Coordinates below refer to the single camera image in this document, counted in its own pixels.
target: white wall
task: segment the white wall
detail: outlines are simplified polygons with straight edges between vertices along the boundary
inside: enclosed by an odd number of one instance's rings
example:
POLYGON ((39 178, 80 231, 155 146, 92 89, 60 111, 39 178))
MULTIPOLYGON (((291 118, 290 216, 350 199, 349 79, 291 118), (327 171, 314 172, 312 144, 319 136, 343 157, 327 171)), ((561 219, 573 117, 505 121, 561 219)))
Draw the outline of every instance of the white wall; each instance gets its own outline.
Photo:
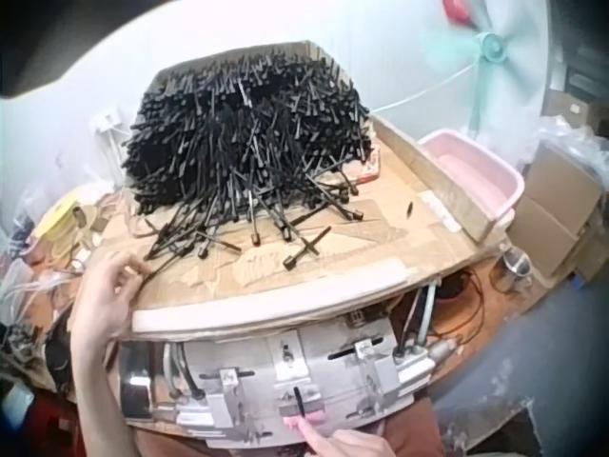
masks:
MULTIPOLYGON (((2 223, 10 223, 28 181, 57 174, 59 154, 69 163, 71 182, 85 179, 83 163, 108 176, 88 122, 118 106, 129 125, 158 70, 223 50, 309 39, 335 56, 375 109, 446 78, 425 64, 420 46, 423 28, 445 25, 439 0, 181 0, 153 10, 114 32, 59 81, 1 102, 2 223)), ((469 71, 383 116, 415 137, 460 128, 469 115, 474 76, 469 71)))

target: electrical outlet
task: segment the electrical outlet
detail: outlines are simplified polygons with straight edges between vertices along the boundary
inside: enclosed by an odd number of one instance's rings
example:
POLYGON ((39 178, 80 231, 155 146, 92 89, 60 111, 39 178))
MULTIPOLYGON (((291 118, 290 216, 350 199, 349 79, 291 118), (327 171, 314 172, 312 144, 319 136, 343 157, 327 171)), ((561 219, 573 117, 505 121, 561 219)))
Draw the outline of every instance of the electrical outlet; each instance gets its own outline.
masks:
POLYGON ((118 107, 110 107, 99 114, 91 117, 88 123, 93 133, 104 133, 112 128, 116 128, 123 123, 118 107))

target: gray floor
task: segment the gray floor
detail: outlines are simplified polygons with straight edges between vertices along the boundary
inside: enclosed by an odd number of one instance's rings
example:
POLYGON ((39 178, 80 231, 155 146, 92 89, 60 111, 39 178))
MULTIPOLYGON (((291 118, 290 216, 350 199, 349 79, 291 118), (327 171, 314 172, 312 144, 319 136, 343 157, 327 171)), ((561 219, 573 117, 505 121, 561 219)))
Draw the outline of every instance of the gray floor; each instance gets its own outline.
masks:
POLYGON ((430 394, 439 415, 528 399, 545 455, 592 455, 608 431, 609 271, 565 283, 430 394))

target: human hand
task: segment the human hand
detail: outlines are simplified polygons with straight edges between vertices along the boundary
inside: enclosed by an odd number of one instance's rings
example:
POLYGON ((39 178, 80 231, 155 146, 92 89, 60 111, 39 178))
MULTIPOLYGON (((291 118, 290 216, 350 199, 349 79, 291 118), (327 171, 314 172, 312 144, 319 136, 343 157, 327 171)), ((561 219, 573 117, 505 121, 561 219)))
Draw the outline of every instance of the human hand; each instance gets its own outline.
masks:
POLYGON ((298 422, 298 429, 320 457, 396 457, 389 443, 380 436, 336 430, 330 438, 325 438, 305 419, 298 422))
POLYGON ((146 274, 149 268, 128 252, 112 252, 87 270, 76 295, 72 352, 104 350, 128 328, 129 304, 146 274))

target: yellow object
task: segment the yellow object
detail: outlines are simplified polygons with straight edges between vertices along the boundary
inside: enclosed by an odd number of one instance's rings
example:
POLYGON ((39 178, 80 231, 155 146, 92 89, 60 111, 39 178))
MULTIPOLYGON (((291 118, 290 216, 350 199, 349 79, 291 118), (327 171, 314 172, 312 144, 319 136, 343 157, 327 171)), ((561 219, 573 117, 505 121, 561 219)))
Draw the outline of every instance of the yellow object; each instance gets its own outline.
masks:
POLYGON ((38 239, 44 236, 50 242, 55 242, 74 230, 76 221, 72 216, 72 209, 76 206, 77 197, 78 193, 75 189, 59 200, 43 216, 33 235, 38 239))

